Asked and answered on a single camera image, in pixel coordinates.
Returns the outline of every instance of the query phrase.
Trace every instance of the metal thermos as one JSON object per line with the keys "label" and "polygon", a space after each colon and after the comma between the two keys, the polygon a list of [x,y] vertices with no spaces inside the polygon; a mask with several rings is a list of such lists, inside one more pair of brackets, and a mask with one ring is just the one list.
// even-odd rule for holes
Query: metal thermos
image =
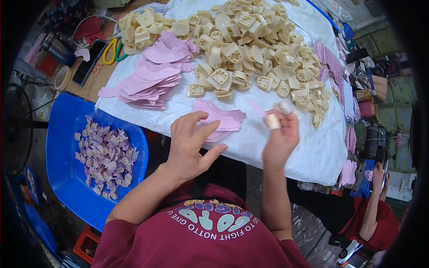
{"label": "metal thermos", "polygon": [[41,47],[56,60],[69,67],[76,61],[74,50],[57,38],[52,32],[46,35]]}

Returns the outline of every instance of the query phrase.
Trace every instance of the adhesive tape roll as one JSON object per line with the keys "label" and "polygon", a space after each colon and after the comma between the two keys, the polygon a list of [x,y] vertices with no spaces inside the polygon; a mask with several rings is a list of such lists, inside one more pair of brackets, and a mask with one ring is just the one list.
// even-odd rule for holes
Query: adhesive tape roll
{"label": "adhesive tape roll", "polygon": [[55,78],[55,89],[59,91],[63,91],[66,88],[67,84],[70,82],[72,77],[72,69],[67,65],[62,67]]}

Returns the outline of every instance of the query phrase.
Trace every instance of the hand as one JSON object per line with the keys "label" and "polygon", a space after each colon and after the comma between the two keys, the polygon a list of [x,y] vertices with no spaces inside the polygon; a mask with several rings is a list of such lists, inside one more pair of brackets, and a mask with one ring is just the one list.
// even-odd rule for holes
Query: hand
{"label": "hand", "polygon": [[226,144],[219,144],[204,156],[199,153],[202,144],[221,123],[219,120],[214,121],[194,133],[196,123],[207,117],[208,113],[197,111],[181,116],[171,125],[170,153],[167,162],[160,165],[160,169],[181,183],[192,180],[207,171],[228,148]]}
{"label": "hand", "polygon": [[275,114],[281,128],[271,130],[270,138],[262,153],[264,170],[283,173],[287,159],[299,142],[298,119],[293,113],[284,115],[279,110],[271,110],[267,114]]}
{"label": "hand", "polygon": [[376,163],[372,170],[372,192],[381,193],[381,186],[383,185],[384,170],[380,163]]}

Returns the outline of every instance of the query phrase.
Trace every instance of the maroon t-shirt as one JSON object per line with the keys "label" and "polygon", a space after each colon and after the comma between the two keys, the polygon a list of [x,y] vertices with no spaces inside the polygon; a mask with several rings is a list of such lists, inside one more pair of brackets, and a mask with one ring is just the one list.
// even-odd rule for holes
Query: maroon t-shirt
{"label": "maroon t-shirt", "polygon": [[[189,198],[185,184],[165,202]],[[208,184],[203,196],[242,204],[234,192]],[[92,267],[310,267],[293,240],[279,241],[248,209],[210,200],[187,200],[140,225],[113,220],[104,226]]]}
{"label": "maroon t-shirt", "polygon": [[[395,214],[393,214],[392,207],[384,202],[378,201],[377,208],[377,227],[368,241],[360,237],[359,231],[362,227],[363,218],[365,216],[366,207],[368,206],[369,198],[363,199],[362,197],[354,197],[355,217],[353,225],[348,230],[346,236],[349,240],[355,239],[359,244],[378,252],[388,249],[395,241],[399,232],[399,222]],[[350,225],[352,219],[344,226],[340,233],[344,232]]]}

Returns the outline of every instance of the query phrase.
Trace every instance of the phone screen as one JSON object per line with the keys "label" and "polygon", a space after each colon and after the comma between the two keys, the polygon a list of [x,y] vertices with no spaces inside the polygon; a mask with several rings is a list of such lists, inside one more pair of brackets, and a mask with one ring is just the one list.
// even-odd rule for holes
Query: phone screen
{"label": "phone screen", "polygon": [[86,79],[89,76],[89,73],[94,68],[94,64],[100,58],[101,53],[104,52],[104,48],[107,46],[106,42],[95,41],[89,49],[89,61],[82,61],[79,65],[79,68],[76,70],[75,75],[73,76],[73,82],[77,83],[80,86],[83,86],[86,82]]}

